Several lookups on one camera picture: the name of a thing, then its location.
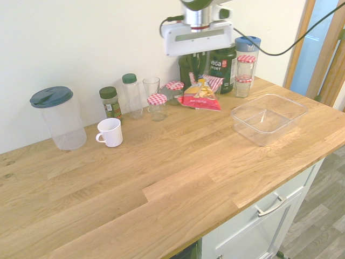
blue lid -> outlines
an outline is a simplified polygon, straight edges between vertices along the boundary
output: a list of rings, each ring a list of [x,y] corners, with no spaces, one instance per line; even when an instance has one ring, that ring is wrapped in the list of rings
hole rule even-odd
[[[261,39],[254,36],[248,36],[249,39],[251,39],[255,44],[260,46]],[[246,39],[246,37],[238,37],[235,39],[236,44],[236,50],[240,52],[256,52],[258,51],[258,47],[254,46],[253,43],[251,43],[249,40]]]
[[[55,86],[35,93],[30,103],[35,108],[48,108],[70,100],[73,92],[65,86]]]

chip bag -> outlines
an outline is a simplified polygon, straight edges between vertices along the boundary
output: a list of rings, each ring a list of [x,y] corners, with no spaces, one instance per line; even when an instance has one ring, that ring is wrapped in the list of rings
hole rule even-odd
[[[183,106],[220,111],[220,105],[215,93],[222,85],[224,78],[202,75],[195,82],[193,73],[189,73],[192,86],[184,91],[177,100]]]

metal handle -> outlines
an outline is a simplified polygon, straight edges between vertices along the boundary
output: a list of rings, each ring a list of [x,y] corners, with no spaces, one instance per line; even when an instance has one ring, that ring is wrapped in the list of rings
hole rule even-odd
[[[278,200],[280,202],[275,207],[273,207],[273,208],[271,208],[271,209],[269,209],[269,210],[267,210],[265,212],[262,211],[261,209],[258,209],[258,213],[259,213],[258,216],[259,217],[265,216],[265,215],[275,211],[276,209],[278,209],[280,206],[282,206],[284,204],[284,202],[286,201],[286,197],[282,198],[282,197],[278,196]]]

white wall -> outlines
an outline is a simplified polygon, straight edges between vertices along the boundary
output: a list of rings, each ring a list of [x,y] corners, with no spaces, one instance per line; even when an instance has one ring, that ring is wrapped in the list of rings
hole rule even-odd
[[[334,102],[333,108],[342,111],[345,108],[345,82]]]
[[[235,0],[233,23],[261,46],[280,52],[295,40],[306,0]],[[31,96],[47,87],[72,89],[86,125],[105,118],[98,90],[121,76],[179,78],[177,58],[163,52],[158,25],[181,14],[179,0],[0,0],[0,153],[50,137]],[[257,76],[284,82],[290,53],[259,56]]]

clear plastic box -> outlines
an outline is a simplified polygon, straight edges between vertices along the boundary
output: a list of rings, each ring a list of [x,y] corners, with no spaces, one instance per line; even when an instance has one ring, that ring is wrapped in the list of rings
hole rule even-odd
[[[234,129],[259,146],[266,146],[292,130],[307,107],[276,94],[266,94],[234,108]]]

